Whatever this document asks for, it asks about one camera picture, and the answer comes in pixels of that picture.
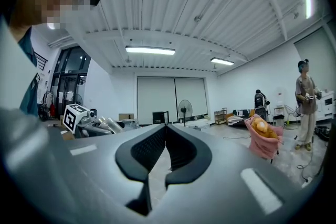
metal cylinder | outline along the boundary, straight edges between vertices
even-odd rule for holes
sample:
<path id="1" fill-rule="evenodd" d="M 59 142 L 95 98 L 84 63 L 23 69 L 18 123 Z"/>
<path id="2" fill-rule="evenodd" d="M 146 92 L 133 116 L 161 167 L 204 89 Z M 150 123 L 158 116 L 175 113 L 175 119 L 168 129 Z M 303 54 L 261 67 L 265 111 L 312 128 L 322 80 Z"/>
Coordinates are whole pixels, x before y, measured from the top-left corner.
<path id="1" fill-rule="evenodd" d="M 124 130 L 123 128 L 113 119 L 108 118 L 105 121 L 103 121 L 99 126 L 99 128 L 109 130 L 112 133 L 122 133 Z"/>
<path id="2" fill-rule="evenodd" d="M 81 123 L 81 124 L 87 124 L 87 123 L 89 123 L 90 121 L 91 121 L 91 118 L 85 116 L 85 117 L 82 117 L 82 119 L 80 120 L 80 123 Z"/>
<path id="3" fill-rule="evenodd" d="M 101 124 L 101 123 L 103 123 L 105 120 L 106 120 L 106 119 L 105 119 L 103 116 L 101 116 L 101 117 L 99 117 L 98 122 L 99 122 L 99 124 Z"/>

fluorescent ceiling light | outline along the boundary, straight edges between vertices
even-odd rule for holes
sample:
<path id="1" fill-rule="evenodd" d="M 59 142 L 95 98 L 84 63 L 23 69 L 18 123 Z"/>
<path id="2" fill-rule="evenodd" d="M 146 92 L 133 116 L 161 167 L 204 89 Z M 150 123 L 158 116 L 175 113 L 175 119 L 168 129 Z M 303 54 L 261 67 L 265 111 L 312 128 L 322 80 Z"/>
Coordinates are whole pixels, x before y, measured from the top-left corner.
<path id="1" fill-rule="evenodd" d="M 55 29 L 55 25 L 53 23 L 47 23 L 47 26 L 52 30 Z"/>
<path id="2" fill-rule="evenodd" d="M 127 52 L 139 52 L 141 54 L 165 54 L 165 55 L 174 55 L 174 49 L 165 49 L 165 48 L 154 48 L 154 47 L 135 47 L 135 46 L 126 46 Z"/>
<path id="3" fill-rule="evenodd" d="M 234 64 L 234 62 L 223 60 L 223 59 L 218 59 L 218 58 L 212 58 L 211 62 L 222 63 L 223 65 L 228 65 L 228 66 L 232 66 Z"/>
<path id="4" fill-rule="evenodd" d="M 312 1 L 306 0 L 306 19 L 310 18 L 312 14 Z"/>

electric fan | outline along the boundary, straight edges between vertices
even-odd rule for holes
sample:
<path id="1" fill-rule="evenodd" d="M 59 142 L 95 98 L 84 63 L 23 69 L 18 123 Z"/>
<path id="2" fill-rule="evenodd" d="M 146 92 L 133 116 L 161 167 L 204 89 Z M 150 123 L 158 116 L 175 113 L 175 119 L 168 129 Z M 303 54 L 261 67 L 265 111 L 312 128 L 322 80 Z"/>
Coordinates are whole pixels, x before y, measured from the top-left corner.
<path id="1" fill-rule="evenodd" d="M 191 106 L 190 102 L 188 100 L 182 100 L 179 107 L 179 116 L 180 118 L 183 118 L 184 121 L 184 127 L 185 127 L 185 117 L 191 117 L 193 114 L 193 107 Z"/>
<path id="2" fill-rule="evenodd" d="M 78 105 L 83 105 L 82 96 L 80 96 L 79 94 L 76 94 L 75 103 L 78 104 Z"/>

ceiling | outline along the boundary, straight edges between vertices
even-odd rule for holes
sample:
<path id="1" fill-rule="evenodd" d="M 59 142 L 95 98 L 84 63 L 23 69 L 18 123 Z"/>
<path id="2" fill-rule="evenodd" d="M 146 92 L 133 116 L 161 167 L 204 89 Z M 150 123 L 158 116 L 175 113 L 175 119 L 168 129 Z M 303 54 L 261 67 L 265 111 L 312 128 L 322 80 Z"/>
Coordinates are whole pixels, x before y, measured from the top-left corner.
<path id="1" fill-rule="evenodd" d="M 169 68 L 221 74 L 279 46 L 320 20 L 322 0 L 101 0 L 66 29 L 37 30 L 51 47 L 79 44 L 107 72 Z M 127 45 L 174 48 L 173 56 L 128 54 Z M 228 59 L 231 67 L 210 62 Z"/>

black window frame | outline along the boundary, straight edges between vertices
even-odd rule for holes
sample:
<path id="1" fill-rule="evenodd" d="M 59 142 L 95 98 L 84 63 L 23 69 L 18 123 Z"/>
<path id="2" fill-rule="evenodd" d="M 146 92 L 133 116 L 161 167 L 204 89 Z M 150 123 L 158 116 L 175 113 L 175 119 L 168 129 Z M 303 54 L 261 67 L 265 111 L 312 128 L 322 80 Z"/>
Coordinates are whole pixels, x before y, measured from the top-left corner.
<path id="1" fill-rule="evenodd" d="M 83 52 L 84 52 L 83 58 L 82 58 L 81 63 L 79 65 L 79 69 L 78 70 L 68 70 L 67 72 L 65 71 L 65 67 L 67 66 L 67 62 L 68 62 L 68 59 L 70 57 L 71 51 L 75 48 L 80 48 L 80 46 L 75 46 L 75 47 L 72 47 L 72 48 L 69 48 L 69 49 L 62 50 L 61 54 L 58 57 L 57 64 L 55 66 L 55 70 L 58 70 L 58 67 L 59 67 L 59 64 L 60 64 L 60 61 L 61 61 L 63 55 L 67 54 L 67 56 L 65 58 L 64 63 L 62 64 L 62 67 L 61 67 L 60 71 L 54 72 L 54 75 L 55 74 L 57 74 L 57 75 L 59 75 L 59 74 L 79 74 L 79 73 L 87 73 L 88 72 L 88 70 L 83 69 L 85 59 L 88 56 L 88 54 L 84 50 L 83 50 Z"/>

